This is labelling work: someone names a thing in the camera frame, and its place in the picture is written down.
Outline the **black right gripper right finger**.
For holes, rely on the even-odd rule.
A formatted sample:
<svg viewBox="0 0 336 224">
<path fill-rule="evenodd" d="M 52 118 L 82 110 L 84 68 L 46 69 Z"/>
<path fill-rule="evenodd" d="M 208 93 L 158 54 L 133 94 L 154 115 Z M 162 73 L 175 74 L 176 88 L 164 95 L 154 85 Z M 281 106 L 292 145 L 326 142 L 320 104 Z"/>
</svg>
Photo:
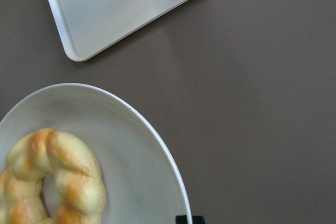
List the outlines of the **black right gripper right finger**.
<svg viewBox="0 0 336 224">
<path fill-rule="evenodd" d="M 192 216 L 192 224 L 205 224 L 203 216 Z"/>
</svg>

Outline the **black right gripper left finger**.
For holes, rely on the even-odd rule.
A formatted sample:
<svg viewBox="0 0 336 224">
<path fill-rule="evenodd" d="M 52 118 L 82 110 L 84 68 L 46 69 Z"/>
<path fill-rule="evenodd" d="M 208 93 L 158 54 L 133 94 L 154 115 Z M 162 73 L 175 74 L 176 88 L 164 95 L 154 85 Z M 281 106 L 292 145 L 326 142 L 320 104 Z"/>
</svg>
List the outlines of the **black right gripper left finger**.
<svg viewBox="0 0 336 224">
<path fill-rule="evenodd" d="M 187 215 L 177 215 L 175 217 L 176 224 L 192 224 Z"/>
</svg>

